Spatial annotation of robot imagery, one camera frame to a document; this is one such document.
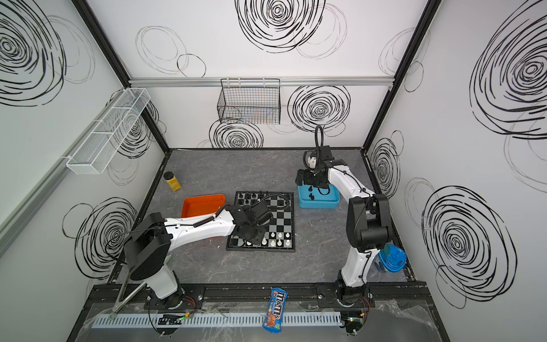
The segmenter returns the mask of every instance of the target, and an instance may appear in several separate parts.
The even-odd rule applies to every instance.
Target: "white wall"
[[[133,78],[340,77],[394,75],[426,2],[298,0],[290,2],[293,10],[282,5],[289,2],[272,2],[271,11],[258,10],[256,17],[245,10],[245,4],[254,2],[239,0],[155,5],[146,0],[91,0],[90,5]],[[291,28],[301,34],[289,33]],[[258,32],[270,34],[269,39],[258,38]],[[333,136],[328,139],[331,146],[357,147],[370,130],[386,87],[305,89],[314,95],[302,110],[290,101],[296,88],[282,88],[280,124],[248,118],[223,124],[224,143],[209,135],[211,127],[213,137],[219,130],[220,87],[149,91],[161,99],[156,105],[162,121],[174,128],[166,135],[171,147],[312,146],[310,127],[315,125]]]
[[[47,26],[47,21],[44,24],[34,22],[38,27],[45,25],[51,30],[51,37],[56,37],[57,33],[66,53],[65,82],[62,87],[53,87],[55,94],[45,92],[34,100],[19,101],[20,105],[36,105],[34,107],[13,106],[14,99],[24,99],[27,92],[0,95],[3,120],[0,219],[62,157],[99,114],[111,93],[120,88],[118,79],[69,0],[39,1],[37,5],[29,0],[19,4],[28,5],[37,13],[37,18],[43,17],[40,13],[43,11],[46,16],[62,16],[73,25],[57,17],[50,17],[53,27]],[[4,37],[5,31],[1,27],[9,22],[5,17],[11,20],[16,17],[7,7],[0,8],[0,31]],[[88,42],[71,40],[64,25],[69,25],[73,33],[78,32],[76,37]],[[22,34],[20,37],[27,43],[33,41],[31,36]],[[74,64],[78,48],[79,61]],[[5,53],[10,49],[5,40],[0,49],[4,49],[0,54],[0,65],[4,67],[9,65]],[[91,51],[94,56],[92,75],[87,54]],[[0,68],[2,91],[5,91],[7,81],[36,80],[20,70],[18,74],[6,74],[4,70]],[[51,69],[46,72],[56,82],[61,79],[59,75],[49,74]],[[31,93],[36,95],[37,91],[43,91],[41,86],[38,84]],[[100,281],[109,275],[114,262],[103,252],[102,244],[131,229],[163,158],[142,121],[137,123],[123,146],[126,151],[122,149],[122,153],[117,153],[102,175],[70,173],[0,258],[2,341],[66,340],[94,283],[91,278]],[[122,239],[123,236],[112,241],[107,251],[117,254]],[[33,317],[31,327],[29,315]]]
[[[369,150],[454,342],[547,334],[547,1],[533,3],[445,1],[420,87],[399,91]]]

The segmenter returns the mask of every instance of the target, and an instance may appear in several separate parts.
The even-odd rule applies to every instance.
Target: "yellow bottle with black lid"
[[[164,173],[164,178],[167,181],[167,184],[171,187],[173,191],[177,191],[181,188],[181,185],[178,183],[178,180],[175,178],[173,172],[167,171]]]

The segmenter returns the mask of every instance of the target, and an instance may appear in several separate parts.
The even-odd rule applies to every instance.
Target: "black bottle cap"
[[[166,181],[168,181],[169,179],[173,179],[173,177],[174,177],[174,174],[171,171],[167,171],[164,173],[164,178]]]

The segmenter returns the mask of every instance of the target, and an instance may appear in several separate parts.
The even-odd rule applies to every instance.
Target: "white mesh basket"
[[[67,167],[77,175],[103,173],[149,101],[145,88],[125,89],[68,160]]]

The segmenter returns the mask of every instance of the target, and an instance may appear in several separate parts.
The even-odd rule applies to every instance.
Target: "orange plastic container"
[[[182,205],[181,217],[212,214],[226,203],[224,195],[188,197]]]

